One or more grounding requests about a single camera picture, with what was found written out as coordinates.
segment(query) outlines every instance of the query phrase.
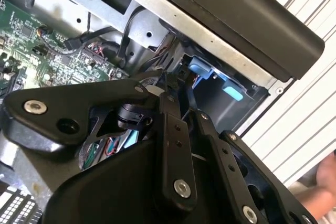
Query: silver metal panel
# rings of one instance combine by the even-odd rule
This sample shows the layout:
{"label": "silver metal panel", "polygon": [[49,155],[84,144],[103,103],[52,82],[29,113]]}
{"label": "silver metal panel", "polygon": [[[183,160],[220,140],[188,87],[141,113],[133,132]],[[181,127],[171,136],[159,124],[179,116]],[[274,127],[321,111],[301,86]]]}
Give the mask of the silver metal panel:
{"label": "silver metal panel", "polygon": [[269,88],[274,81],[272,75],[253,63],[229,44],[217,37],[200,23],[186,15],[167,0],[135,0],[152,13],[166,21],[180,32],[190,37],[200,46],[211,52],[242,73],[255,84]]}
{"label": "silver metal panel", "polygon": [[[72,0],[85,7],[95,16],[106,21],[111,26],[122,32],[132,12],[139,4],[132,1],[125,14],[118,12],[102,0]],[[145,48],[148,46],[158,47],[168,31],[159,23],[157,16],[149,11],[139,13],[133,20],[129,37]]]}
{"label": "silver metal panel", "polygon": [[12,167],[18,151],[17,145],[8,141],[2,132],[0,133],[0,162]]}

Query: red wire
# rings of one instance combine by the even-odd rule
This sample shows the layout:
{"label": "red wire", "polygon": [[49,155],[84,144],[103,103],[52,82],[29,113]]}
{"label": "red wire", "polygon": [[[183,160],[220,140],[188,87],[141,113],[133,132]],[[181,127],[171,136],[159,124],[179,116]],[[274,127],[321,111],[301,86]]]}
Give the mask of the red wire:
{"label": "red wire", "polygon": [[104,150],[104,153],[105,153],[106,156],[110,156],[113,153],[114,147],[113,147],[112,151],[108,152],[108,149],[110,148],[110,145],[112,143],[113,143],[112,138],[109,138],[108,142],[106,143],[105,150]]}

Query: motherboard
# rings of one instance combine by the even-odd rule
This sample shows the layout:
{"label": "motherboard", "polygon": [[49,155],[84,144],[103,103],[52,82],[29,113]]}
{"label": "motherboard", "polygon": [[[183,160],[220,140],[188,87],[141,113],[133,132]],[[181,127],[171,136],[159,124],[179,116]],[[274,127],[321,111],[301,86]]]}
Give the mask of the motherboard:
{"label": "motherboard", "polygon": [[[0,101],[19,89],[52,87],[86,82],[124,79],[128,75],[106,60],[94,44],[73,55],[48,50],[38,37],[47,27],[32,15],[0,0]],[[67,38],[50,29],[46,40],[56,51],[64,51]]]}

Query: screw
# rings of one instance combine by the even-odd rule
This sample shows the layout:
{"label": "screw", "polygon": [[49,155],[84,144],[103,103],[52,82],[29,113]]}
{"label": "screw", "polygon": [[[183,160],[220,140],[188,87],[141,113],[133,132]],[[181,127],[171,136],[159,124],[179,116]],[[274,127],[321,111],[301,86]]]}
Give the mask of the screw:
{"label": "screw", "polygon": [[244,213],[246,219],[249,220],[249,222],[251,222],[253,224],[256,224],[258,222],[258,218],[256,216],[256,213],[253,212],[253,210],[250,207],[244,206],[243,207],[243,213]]}
{"label": "screw", "polygon": [[168,96],[168,100],[170,100],[171,102],[175,102],[175,99],[171,95]]}
{"label": "screw", "polygon": [[28,113],[35,115],[41,115],[47,112],[47,106],[44,103],[36,100],[30,100],[25,102],[23,108]]}
{"label": "screw", "polygon": [[138,86],[135,86],[134,88],[135,88],[135,90],[137,90],[137,92],[143,93],[143,89],[142,88],[140,88]]}
{"label": "screw", "polygon": [[233,140],[233,141],[236,141],[237,140],[237,137],[236,137],[236,135],[235,134],[233,134],[233,133],[229,133],[229,137],[231,138],[231,140]]}
{"label": "screw", "polygon": [[302,215],[302,217],[303,217],[303,219],[305,220],[305,222],[306,222],[307,224],[312,224],[311,220],[310,220],[307,216]]}
{"label": "screw", "polygon": [[174,182],[174,189],[182,198],[189,198],[191,195],[190,186],[183,179],[178,179]]}
{"label": "screw", "polygon": [[206,115],[206,114],[201,114],[201,117],[203,117],[203,119],[205,119],[205,120],[208,120],[209,119],[209,117]]}
{"label": "screw", "polygon": [[282,93],[284,92],[283,90],[284,90],[284,89],[283,89],[282,87],[277,88],[276,93],[277,93],[277,94],[282,94]]}

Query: connector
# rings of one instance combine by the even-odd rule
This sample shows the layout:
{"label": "connector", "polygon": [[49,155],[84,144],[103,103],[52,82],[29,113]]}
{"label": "connector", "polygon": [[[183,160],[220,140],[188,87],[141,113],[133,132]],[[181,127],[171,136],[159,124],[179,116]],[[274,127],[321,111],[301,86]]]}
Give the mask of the connector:
{"label": "connector", "polygon": [[76,50],[80,48],[83,45],[83,42],[79,36],[76,38],[70,38],[70,39],[65,40],[64,45],[69,51],[71,51],[71,50]]}

